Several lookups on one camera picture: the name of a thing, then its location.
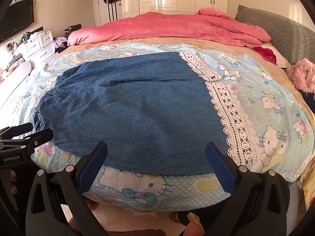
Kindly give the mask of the pink duvet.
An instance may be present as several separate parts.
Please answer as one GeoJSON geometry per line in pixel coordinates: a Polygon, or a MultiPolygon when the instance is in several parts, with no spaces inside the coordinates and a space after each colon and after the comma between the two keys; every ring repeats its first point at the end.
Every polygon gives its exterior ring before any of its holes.
{"type": "Polygon", "coordinates": [[[238,22],[223,11],[203,7],[194,14],[147,12],[82,28],[70,34],[68,46],[151,37],[193,38],[251,49],[271,40],[259,26],[238,22]]]}

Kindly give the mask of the pink fluffy garment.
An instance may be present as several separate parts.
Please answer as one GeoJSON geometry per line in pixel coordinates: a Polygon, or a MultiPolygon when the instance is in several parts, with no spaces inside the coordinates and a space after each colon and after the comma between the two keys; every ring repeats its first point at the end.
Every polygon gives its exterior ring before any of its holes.
{"type": "Polygon", "coordinates": [[[314,63],[307,58],[287,68],[287,75],[297,90],[314,94],[314,63]]]}

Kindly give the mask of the red pillow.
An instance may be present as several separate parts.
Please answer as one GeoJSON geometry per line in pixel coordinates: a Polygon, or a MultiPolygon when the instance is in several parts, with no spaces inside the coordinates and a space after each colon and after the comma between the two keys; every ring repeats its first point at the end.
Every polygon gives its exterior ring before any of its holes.
{"type": "Polygon", "coordinates": [[[254,51],[263,57],[264,60],[276,65],[277,57],[273,53],[271,49],[263,48],[263,47],[255,47],[254,51]]]}

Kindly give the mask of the white drawer chest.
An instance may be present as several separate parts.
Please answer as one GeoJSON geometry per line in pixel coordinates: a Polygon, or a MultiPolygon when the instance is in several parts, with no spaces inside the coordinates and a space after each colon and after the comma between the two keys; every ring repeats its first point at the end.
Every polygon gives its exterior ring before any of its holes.
{"type": "Polygon", "coordinates": [[[55,55],[55,45],[50,29],[36,32],[30,39],[18,46],[18,52],[25,61],[30,62],[33,68],[46,62],[55,55]]]}

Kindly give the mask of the dark clothes pile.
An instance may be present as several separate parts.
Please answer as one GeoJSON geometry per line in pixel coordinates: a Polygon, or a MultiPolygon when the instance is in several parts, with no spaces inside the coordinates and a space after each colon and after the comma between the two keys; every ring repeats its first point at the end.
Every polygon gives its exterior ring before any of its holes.
{"type": "Polygon", "coordinates": [[[77,30],[80,30],[82,28],[82,25],[81,24],[76,24],[76,25],[72,25],[72,26],[69,26],[67,27],[65,30],[64,30],[64,36],[66,38],[69,37],[69,35],[74,32],[74,31],[77,31],[77,30]]]}

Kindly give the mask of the black television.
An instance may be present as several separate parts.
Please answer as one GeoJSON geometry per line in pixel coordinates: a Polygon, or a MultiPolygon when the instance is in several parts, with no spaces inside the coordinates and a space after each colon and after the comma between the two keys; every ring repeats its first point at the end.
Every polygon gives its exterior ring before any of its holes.
{"type": "Polygon", "coordinates": [[[34,23],[35,0],[21,0],[8,7],[1,19],[1,43],[34,23]]]}

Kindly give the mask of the blue denim pants lace hem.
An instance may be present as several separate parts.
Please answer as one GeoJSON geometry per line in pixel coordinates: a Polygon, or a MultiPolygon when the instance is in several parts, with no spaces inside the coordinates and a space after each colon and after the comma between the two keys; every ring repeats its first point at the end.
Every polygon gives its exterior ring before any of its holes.
{"type": "Polygon", "coordinates": [[[209,142],[236,164],[256,161],[254,127],[223,76],[195,52],[83,63],[65,71],[34,112],[37,131],[81,157],[99,141],[105,166],[148,175],[212,172],[209,142]]]}

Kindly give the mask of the grey quilted headboard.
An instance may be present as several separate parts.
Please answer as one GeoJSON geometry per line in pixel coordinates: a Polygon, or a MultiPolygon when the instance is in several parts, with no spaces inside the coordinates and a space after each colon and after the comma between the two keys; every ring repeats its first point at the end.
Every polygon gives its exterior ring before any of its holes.
{"type": "Polygon", "coordinates": [[[303,58],[314,62],[314,31],[272,12],[239,5],[235,20],[260,26],[271,36],[271,44],[292,65],[303,58]]]}

